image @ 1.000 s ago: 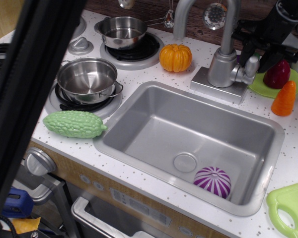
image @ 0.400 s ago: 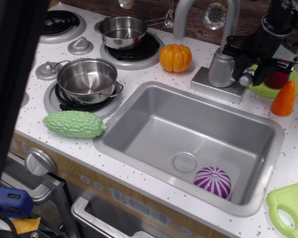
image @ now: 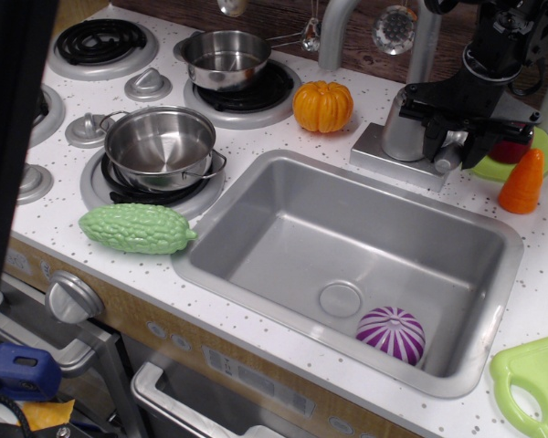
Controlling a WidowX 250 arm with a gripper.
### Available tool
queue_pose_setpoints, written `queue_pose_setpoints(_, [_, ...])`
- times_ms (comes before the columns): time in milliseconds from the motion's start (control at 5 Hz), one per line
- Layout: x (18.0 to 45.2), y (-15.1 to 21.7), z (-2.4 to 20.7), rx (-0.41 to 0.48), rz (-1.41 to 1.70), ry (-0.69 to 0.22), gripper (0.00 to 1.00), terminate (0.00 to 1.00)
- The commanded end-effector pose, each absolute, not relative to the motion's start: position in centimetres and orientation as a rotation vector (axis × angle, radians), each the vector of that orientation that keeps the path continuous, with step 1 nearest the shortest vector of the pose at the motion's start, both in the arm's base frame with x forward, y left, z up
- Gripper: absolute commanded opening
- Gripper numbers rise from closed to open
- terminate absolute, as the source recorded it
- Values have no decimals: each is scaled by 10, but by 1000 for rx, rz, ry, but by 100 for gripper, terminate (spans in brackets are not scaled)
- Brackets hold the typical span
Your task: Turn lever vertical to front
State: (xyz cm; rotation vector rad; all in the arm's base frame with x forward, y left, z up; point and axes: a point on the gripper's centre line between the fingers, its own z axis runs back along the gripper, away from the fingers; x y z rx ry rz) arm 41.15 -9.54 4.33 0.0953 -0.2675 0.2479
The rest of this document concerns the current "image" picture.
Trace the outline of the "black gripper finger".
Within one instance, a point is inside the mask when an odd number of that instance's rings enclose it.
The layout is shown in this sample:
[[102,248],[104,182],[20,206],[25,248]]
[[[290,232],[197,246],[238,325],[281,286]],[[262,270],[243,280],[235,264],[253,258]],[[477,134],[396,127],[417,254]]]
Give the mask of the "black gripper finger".
[[461,148],[461,169],[474,168],[502,137],[501,130],[469,130]]
[[444,115],[433,115],[424,123],[423,154],[430,162],[435,160],[448,135],[450,125],[451,120]]

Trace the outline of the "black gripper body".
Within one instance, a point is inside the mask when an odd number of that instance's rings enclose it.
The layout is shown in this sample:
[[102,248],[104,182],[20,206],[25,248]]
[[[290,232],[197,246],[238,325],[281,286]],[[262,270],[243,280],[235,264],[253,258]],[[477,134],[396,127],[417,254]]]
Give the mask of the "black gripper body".
[[501,130],[500,141],[528,141],[542,113],[514,98],[499,82],[461,69],[451,78],[408,84],[400,116],[424,123],[433,115],[451,120],[449,130]]

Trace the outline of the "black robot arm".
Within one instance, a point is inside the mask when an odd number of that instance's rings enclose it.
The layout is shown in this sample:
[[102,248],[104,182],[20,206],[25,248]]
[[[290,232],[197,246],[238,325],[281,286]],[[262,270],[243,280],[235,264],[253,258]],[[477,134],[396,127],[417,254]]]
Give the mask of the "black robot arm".
[[422,154],[435,162],[447,136],[464,132],[457,158],[475,167],[501,141],[527,144],[541,113],[521,102],[540,83],[516,89],[524,68],[545,72],[548,1],[479,1],[477,27],[450,78],[405,87],[401,117],[424,128]]

